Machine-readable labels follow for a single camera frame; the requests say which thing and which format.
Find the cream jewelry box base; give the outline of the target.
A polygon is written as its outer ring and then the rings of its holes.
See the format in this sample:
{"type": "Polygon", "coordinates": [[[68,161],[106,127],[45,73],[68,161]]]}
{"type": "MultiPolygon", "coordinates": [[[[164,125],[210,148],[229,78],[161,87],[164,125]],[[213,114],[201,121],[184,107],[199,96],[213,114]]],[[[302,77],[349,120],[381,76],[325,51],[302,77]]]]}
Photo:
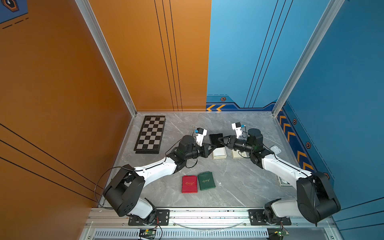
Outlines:
{"type": "Polygon", "coordinates": [[[249,156],[246,152],[242,152],[239,150],[232,150],[233,159],[248,159],[249,156]]]}

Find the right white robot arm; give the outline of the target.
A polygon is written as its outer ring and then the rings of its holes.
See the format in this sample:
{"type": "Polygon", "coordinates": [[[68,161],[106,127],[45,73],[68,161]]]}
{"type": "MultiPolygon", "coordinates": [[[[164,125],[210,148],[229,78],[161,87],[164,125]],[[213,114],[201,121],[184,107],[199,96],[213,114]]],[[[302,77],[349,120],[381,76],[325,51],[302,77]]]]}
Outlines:
{"type": "Polygon", "coordinates": [[[248,153],[252,163],[274,173],[297,191],[295,200],[276,199],[265,204],[262,214],[264,222],[275,225],[284,217],[299,217],[317,224],[341,210],[341,204],[325,173],[313,173],[284,161],[266,147],[263,140],[258,129],[250,129],[246,139],[237,136],[218,139],[231,150],[248,153]]]}

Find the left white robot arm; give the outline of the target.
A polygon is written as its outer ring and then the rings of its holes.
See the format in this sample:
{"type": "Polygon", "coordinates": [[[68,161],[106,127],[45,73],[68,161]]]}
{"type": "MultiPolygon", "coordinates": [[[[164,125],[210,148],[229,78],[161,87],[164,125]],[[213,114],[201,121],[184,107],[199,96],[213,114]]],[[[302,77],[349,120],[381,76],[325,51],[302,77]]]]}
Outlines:
{"type": "Polygon", "coordinates": [[[193,136],[183,136],[179,145],[160,161],[142,167],[122,166],[104,189],[103,196],[119,217],[137,216],[152,223],[157,217],[157,208],[148,199],[141,198],[143,188],[179,172],[190,159],[207,158],[216,148],[209,143],[198,144],[193,136]]]}

